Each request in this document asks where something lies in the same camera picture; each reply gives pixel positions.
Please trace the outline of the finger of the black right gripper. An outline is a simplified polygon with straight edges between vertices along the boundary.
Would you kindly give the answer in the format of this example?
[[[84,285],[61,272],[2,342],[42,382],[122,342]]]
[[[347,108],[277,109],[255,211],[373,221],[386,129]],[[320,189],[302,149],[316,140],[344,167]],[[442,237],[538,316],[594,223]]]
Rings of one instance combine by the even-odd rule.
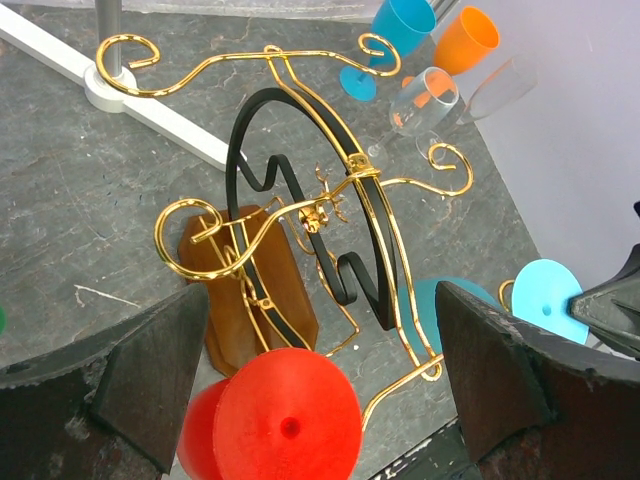
[[[639,357],[639,245],[633,246],[621,270],[610,280],[568,302],[568,313],[588,325],[607,346]]]

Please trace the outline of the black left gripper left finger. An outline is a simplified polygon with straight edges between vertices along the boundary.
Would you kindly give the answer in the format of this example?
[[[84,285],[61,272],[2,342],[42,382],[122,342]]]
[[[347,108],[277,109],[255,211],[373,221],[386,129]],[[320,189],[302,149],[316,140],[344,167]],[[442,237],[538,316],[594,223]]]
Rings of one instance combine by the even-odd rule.
[[[170,472],[209,312],[190,284],[92,336],[1,370],[4,479]]]

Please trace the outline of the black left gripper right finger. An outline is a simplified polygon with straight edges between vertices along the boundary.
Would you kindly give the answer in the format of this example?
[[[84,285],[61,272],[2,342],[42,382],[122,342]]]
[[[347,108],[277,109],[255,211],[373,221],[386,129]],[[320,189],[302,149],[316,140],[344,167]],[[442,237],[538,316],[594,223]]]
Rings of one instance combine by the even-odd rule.
[[[486,479],[636,479],[639,364],[576,344],[440,282],[444,361]]]

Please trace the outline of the blue wine glass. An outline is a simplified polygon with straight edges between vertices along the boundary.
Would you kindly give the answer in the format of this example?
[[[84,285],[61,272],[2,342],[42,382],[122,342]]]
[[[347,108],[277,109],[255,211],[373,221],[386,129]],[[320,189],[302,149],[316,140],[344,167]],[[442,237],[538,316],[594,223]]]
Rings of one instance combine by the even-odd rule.
[[[385,38],[404,59],[415,51],[436,26],[436,15],[426,0],[385,0],[370,31]],[[362,102],[376,96],[374,77],[347,66],[340,72],[343,90]]]
[[[459,277],[440,276],[416,280],[414,290],[418,317],[432,349],[442,352],[435,293],[437,283],[454,283],[486,303],[499,307],[499,302],[483,287]],[[571,317],[568,302],[583,293],[576,277],[564,265],[549,259],[538,259],[528,263],[517,275],[512,290],[513,314],[539,328],[584,345],[589,327]]]

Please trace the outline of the red plastic wine glass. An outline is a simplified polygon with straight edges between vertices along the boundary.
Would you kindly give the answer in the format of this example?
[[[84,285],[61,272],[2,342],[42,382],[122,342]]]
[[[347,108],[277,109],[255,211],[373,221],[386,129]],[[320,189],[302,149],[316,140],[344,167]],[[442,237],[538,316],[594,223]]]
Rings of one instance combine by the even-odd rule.
[[[192,479],[348,479],[362,437],[344,373],[321,354],[280,348],[190,401],[177,455]]]

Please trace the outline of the orange plastic wine glass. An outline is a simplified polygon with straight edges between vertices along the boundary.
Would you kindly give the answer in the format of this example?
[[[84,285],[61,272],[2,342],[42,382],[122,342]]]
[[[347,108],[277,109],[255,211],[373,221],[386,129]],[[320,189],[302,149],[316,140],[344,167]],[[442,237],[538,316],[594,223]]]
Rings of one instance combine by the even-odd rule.
[[[499,44],[493,20],[479,8],[466,6],[438,40],[433,65],[456,76],[475,67]]]

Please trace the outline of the white clothes rack stand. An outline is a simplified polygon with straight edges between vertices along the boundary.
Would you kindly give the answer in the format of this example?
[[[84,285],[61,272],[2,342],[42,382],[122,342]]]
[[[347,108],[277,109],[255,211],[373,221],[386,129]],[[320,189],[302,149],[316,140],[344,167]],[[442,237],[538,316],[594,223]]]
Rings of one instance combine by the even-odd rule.
[[[126,113],[209,165],[226,168],[228,145],[154,99],[128,96],[108,85],[89,58],[6,6],[1,7],[1,38],[82,86],[89,102],[108,113]]]

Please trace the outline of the green plastic hanger piece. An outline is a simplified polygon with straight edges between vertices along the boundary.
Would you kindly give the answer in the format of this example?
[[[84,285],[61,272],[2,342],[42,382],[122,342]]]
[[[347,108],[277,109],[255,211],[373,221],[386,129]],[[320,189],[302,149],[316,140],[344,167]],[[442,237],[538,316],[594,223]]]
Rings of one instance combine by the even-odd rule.
[[[6,327],[6,314],[4,312],[4,309],[0,307],[0,334],[3,333],[5,327]]]

